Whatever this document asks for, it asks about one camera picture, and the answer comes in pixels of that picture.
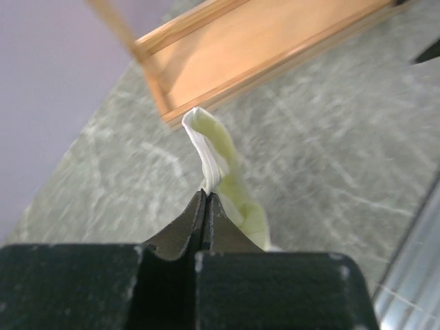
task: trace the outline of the folded cloth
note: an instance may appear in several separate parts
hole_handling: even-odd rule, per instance
[[[270,249],[266,213],[245,185],[241,158],[224,125],[200,107],[186,113],[181,123],[200,156],[200,188],[218,194],[233,224],[261,249]]]

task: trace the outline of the wooden tray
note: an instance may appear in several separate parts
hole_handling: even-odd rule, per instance
[[[206,1],[135,40],[105,0],[88,2],[144,68],[172,126],[191,108],[214,109],[406,8],[392,0]]]

